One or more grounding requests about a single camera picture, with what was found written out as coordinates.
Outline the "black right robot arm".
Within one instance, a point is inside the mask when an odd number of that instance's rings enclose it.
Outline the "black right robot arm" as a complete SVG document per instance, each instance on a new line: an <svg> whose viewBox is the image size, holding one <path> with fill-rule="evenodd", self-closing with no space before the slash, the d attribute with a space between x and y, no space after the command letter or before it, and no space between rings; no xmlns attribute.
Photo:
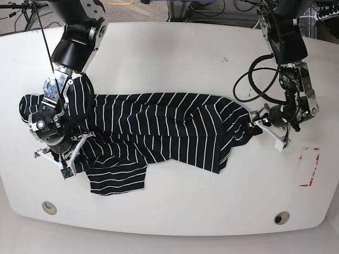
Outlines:
<svg viewBox="0 0 339 254"><path fill-rule="evenodd" d="M81 127L72 132L73 125L88 119L94 101L94 88L86 70L99 49L108 28L105 8L101 1L48 1L48 5L64 23L60 42L48 53L52 77L43 85L43 98L38 110L28 116L31 134L47 145L34 153L58 166L63 179L76 175L75 159L85 141L94 132ZM89 89L85 110L72 116L69 90L74 87L73 74L80 74Z"/></svg>

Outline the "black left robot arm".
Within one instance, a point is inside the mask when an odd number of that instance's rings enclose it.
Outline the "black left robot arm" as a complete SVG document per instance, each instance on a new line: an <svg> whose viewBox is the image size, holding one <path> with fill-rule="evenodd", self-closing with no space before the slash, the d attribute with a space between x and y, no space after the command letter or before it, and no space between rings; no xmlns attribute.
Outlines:
<svg viewBox="0 0 339 254"><path fill-rule="evenodd" d="M300 131L300 124L318 113L315 91L311 85L307 64L303 61L308 52L299 27L301 16L312 3L261 1L257 9L258 24L271 53L255 59L245 76L257 93L252 100L263 98L273 106L264 104L260 110L249 113L247 130L236 145L243 145L252 136L266 132L275 139L275 148L282 151L290 142L290 131ZM268 59L274 59L277 64L272 80L277 80L284 90L283 101L267 95L273 82L264 90L260 90L254 83L253 72L259 70L257 65Z"/></svg>

